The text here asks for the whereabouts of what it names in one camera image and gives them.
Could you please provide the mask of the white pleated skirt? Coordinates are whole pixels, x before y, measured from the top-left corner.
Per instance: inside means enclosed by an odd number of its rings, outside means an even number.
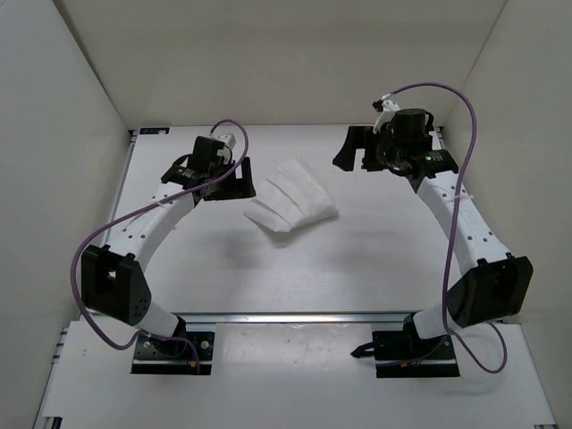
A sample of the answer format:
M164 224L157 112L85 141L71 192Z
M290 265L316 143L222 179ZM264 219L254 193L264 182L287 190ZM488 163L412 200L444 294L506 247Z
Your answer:
M281 164L257 188L244 215L275 233L339 216L339 209L328 189L301 157Z

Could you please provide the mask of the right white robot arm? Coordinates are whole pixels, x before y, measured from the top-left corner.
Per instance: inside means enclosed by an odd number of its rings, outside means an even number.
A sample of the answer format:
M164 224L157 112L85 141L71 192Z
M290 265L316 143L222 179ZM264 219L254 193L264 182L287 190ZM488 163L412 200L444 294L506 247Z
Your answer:
M387 171L408 180L441 226L458 262L459 279L442 302L413 314L400 336L405 354L420 358L433 338L520 312L533 267L515 257L481 216L447 150L433 144L433 116L424 109L384 111L373 126L351 126L333 165L354 169L363 150L362 169Z

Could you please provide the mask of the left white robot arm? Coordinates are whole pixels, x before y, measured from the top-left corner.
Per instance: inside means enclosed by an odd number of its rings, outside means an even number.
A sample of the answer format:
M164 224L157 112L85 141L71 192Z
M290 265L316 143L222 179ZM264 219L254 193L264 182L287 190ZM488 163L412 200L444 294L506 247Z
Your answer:
M71 287L80 312L107 315L150 337L165 355L186 348L181 319L152 298L145 271L180 220L203 201L252 198L250 160L233 156L233 134L196 138L190 153L162 175L149 202L119 219L121 230L103 246L86 242L71 264Z

